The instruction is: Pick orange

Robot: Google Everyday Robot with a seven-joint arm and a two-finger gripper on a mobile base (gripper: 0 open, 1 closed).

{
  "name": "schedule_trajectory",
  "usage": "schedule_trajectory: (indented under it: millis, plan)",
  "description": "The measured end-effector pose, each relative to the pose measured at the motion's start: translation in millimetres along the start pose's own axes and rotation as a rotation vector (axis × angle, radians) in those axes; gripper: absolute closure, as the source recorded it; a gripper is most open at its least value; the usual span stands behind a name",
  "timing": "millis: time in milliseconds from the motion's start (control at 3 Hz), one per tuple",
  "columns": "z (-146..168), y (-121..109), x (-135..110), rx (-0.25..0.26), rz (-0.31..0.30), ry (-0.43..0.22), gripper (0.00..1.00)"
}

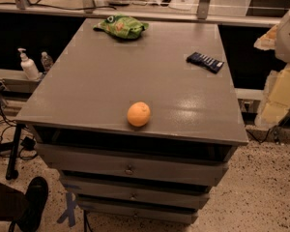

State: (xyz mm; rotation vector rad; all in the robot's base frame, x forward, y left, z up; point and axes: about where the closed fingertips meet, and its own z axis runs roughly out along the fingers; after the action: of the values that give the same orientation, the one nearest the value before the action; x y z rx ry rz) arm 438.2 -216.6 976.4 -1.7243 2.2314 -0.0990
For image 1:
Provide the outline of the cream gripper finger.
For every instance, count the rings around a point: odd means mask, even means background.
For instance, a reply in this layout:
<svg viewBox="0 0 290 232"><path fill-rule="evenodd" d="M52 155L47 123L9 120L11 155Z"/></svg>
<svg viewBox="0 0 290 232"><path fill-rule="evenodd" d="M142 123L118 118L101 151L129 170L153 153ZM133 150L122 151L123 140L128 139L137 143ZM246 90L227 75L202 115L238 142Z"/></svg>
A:
<svg viewBox="0 0 290 232"><path fill-rule="evenodd" d="M277 25L273 26L267 33L258 38L253 46L260 50L275 50L276 33Z"/></svg>
<svg viewBox="0 0 290 232"><path fill-rule="evenodd" d="M257 109L254 124L271 129L281 122L290 110L290 64L280 71L270 71Z"/></svg>

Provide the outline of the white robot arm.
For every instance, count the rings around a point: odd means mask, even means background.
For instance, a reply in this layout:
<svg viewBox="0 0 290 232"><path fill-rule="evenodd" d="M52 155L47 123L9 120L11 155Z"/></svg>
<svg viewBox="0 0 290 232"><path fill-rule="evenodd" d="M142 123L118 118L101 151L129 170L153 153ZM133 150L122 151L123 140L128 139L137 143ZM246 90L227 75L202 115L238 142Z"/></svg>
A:
<svg viewBox="0 0 290 232"><path fill-rule="evenodd" d="M286 66L280 72L271 72L266 80L264 97L260 102L255 125L270 129L277 126L290 110L290 10L278 25L258 38L254 47L273 50L275 58Z"/></svg>

